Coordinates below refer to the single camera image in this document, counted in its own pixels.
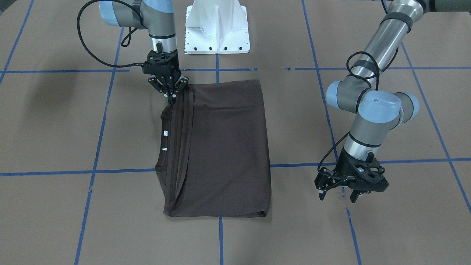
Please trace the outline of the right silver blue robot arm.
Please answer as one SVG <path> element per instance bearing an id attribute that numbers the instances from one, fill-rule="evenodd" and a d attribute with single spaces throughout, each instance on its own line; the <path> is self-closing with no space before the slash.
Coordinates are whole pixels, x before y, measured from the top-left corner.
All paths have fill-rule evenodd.
<path id="1" fill-rule="evenodd" d="M 185 89 L 188 78 L 181 74 L 171 0 L 116 0 L 99 4 L 102 19 L 108 25 L 146 29 L 152 49 L 143 63 L 136 63 L 148 82 L 173 104 Z"/>

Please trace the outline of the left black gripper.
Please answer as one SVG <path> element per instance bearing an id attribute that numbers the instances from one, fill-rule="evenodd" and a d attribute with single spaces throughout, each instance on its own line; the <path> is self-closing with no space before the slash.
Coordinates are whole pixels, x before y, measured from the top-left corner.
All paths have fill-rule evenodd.
<path id="1" fill-rule="evenodd" d="M 328 170 L 326 167 L 318 168 L 318 174 L 315 178 L 316 189 L 319 191 L 320 200 L 324 200 L 328 190 L 338 186 L 348 186 L 352 189 L 350 201 L 355 203 L 360 195 L 365 193 L 362 187 L 352 186 L 355 181 L 354 176 L 354 159 L 344 148 L 340 152 L 337 165 L 334 171 Z"/>

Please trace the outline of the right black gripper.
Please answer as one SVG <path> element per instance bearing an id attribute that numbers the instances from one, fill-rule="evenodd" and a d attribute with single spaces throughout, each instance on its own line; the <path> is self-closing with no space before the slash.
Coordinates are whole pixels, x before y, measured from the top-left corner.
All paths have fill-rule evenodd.
<path id="1" fill-rule="evenodd" d="M 148 82 L 165 97 L 175 99 L 188 85 L 189 78 L 182 75 L 172 64 L 157 65 L 148 63 Z"/>

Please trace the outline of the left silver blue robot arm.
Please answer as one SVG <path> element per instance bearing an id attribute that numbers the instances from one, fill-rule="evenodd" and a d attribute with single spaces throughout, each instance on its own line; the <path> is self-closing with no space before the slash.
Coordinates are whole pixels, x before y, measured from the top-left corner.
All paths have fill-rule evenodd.
<path id="1" fill-rule="evenodd" d="M 393 0 L 365 49 L 347 59 L 348 75 L 329 85 L 325 101 L 336 109 L 354 113 L 355 119 L 342 137 L 345 144 L 335 168 L 318 166 L 315 185 L 320 200 L 338 186 L 351 188 L 352 203 L 363 194 L 387 189 L 385 169 L 376 155 L 390 130 L 417 115 L 419 101 L 410 93 L 379 90 L 380 76 L 393 62 L 404 37 L 424 14 L 464 11 L 470 11 L 469 0 Z"/>

